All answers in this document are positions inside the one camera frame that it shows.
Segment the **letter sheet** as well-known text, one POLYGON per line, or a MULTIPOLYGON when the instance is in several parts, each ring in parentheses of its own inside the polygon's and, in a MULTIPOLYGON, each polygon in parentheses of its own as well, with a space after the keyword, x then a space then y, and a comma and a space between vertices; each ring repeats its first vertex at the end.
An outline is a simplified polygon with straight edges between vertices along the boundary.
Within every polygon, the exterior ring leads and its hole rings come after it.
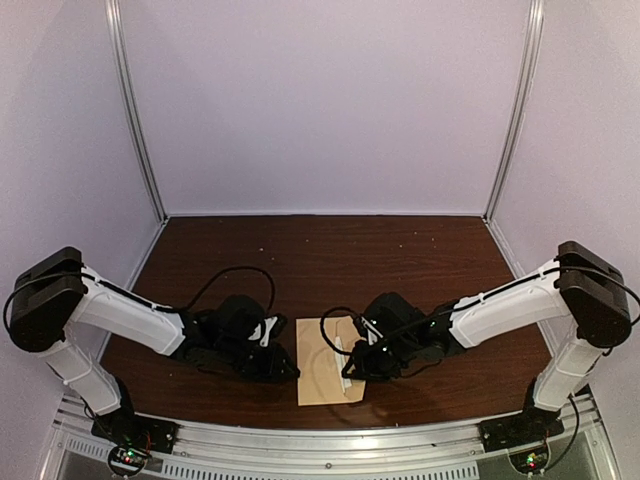
MULTIPOLYGON (((343 349, 343 345, 342 345, 342 341, 341 341, 341 337, 340 336, 336 336, 335 337, 334 345, 338 350, 342 350, 343 349)), ((342 371, 343 371, 344 367, 346 366, 347 355, 344 355, 344 354, 339 353, 339 352, 335 352, 334 353, 334 358, 335 358, 335 362, 336 362, 339 385, 341 387, 342 393, 345 394, 346 390, 352 387, 351 380, 347 379, 347 378, 344 378, 343 375, 342 375, 342 371)))

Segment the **brown paper envelope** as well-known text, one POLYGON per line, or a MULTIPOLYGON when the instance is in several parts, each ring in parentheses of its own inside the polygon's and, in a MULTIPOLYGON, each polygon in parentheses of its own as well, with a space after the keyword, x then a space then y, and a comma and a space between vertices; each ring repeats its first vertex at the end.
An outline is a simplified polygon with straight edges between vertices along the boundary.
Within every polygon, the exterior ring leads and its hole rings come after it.
POLYGON ((352 387, 342 393, 334 353, 321 335, 319 318, 296 320, 299 406, 352 404, 364 399, 366 382, 362 380, 351 380, 352 387))

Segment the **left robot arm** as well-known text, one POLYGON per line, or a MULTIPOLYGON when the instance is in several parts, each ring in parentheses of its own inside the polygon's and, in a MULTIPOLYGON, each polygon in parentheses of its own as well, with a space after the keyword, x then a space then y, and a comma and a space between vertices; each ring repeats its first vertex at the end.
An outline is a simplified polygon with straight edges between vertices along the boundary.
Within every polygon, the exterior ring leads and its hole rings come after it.
POLYGON ((158 304, 123 289, 89 268, 81 252, 64 247, 17 277, 2 320, 20 350, 37 355, 83 399, 123 444, 144 433, 128 410, 126 389, 74 339, 75 324, 96 327, 199 369, 220 363, 241 378, 284 383, 300 371, 277 338, 281 314, 247 295, 230 295, 218 307, 196 310, 158 304))

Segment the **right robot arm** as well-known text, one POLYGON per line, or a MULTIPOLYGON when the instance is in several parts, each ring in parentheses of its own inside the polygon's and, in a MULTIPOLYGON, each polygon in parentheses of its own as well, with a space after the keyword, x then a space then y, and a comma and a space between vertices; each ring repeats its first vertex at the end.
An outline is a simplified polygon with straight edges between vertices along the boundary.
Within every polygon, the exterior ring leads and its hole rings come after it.
POLYGON ((536 377, 529 405, 513 419, 519 440, 535 440, 551 413, 586 380, 598 359, 624 343, 636 322, 621 272, 574 241, 556 257, 503 286, 462 297, 425 314, 396 292, 379 295, 354 318, 360 334, 341 370, 345 379, 387 381, 416 359, 438 362, 520 328, 565 320, 572 329, 536 377))

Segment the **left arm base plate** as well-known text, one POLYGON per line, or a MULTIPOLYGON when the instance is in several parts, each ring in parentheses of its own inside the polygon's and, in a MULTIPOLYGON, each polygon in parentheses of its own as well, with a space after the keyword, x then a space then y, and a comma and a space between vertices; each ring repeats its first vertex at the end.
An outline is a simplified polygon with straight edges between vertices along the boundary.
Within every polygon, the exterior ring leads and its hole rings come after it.
POLYGON ((178 424, 118 409, 93 420, 91 433, 114 444, 138 450, 171 454, 178 424))

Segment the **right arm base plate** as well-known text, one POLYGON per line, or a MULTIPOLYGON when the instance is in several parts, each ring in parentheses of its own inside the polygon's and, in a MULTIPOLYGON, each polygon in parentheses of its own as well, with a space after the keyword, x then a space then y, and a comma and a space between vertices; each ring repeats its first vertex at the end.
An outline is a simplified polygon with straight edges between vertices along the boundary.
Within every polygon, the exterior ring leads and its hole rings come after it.
POLYGON ((560 412, 526 407, 521 412, 481 421, 480 439, 486 452, 543 442, 549 436, 560 435, 564 426, 560 412))

